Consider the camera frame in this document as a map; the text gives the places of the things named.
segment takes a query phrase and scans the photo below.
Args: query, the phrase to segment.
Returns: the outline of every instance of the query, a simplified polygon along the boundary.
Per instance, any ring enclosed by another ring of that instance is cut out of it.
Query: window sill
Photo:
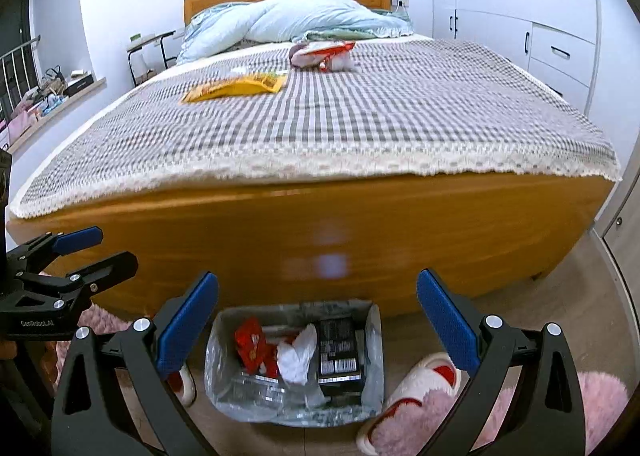
[[[96,80],[93,84],[88,87],[85,87],[83,90],[76,93],[74,96],[70,96],[64,102],[62,102],[59,106],[57,106],[54,110],[52,110],[47,116],[40,118],[36,123],[34,123],[30,128],[28,128],[15,142],[9,147],[9,154],[15,154],[19,149],[28,145],[30,138],[36,134],[40,129],[42,129],[49,121],[54,118],[57,118],[66,109],[70,108],[76,103],[81,102],[84,98],[98,89],[100,86],[106,83],[107,79],[102,77]]]

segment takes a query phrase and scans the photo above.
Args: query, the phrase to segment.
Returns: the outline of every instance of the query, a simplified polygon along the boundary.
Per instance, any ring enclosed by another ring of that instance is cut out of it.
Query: light blue duvet
[[[177,63],[250,42],[366,39],[411,35],[406,16],[370,10],[354,0],[229,2],[198,13],[184,32]]]

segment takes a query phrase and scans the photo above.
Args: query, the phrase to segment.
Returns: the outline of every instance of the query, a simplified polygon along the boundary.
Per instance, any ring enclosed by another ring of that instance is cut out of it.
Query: checkered bedspread
[[[185,179],[513,171],[619,178],[610,142],[539,81],[471,42],[358,42],[359,71],[291,70],[277,94],[181,104],[245,66],[284,70],[287,49],[148,82],[21,189],[18,217]]]

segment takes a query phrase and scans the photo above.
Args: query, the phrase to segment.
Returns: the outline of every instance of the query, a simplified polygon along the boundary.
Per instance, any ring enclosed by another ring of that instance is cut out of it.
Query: yellow snack bag
[[[261,92],[278,92],[287,80],[286,74],[252,73],[236,78],[216,80],[208,84],[191,89],[182,100],[186,102],[201,102],[219,98],[220,96],[241,96],[258,94]]]

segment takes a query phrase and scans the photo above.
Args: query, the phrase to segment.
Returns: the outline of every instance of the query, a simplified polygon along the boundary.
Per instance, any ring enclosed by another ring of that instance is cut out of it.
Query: wooden bed frame
[[[232,0],[186,0],[185,22],[224,1]],[[415,280],[424,267],[469,296],[549,272],[612,184],[465,173],[184,186],[12,218],[7,230],[21,243],[49,230],[101,227],[102,245],[59,259],[56,275],[124,249],[135,253],[138,275],[95,298],[112,311],[154,314],[208,269],[220,281],[220,307],[365,298],[394,315],[418,309]]]

